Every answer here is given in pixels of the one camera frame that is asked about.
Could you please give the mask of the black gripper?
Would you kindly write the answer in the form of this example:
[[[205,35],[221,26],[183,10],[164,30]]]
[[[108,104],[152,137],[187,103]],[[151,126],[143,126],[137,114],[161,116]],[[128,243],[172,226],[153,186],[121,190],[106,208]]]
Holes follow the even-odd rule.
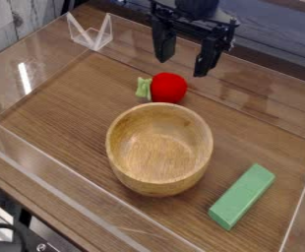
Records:
[[[155,57],[164,63],[175,54],[176,32],[201,39],[195,77],[215,67],[221,48],[230,49],[238,19],[219,8],[219,0],[148,0]]]

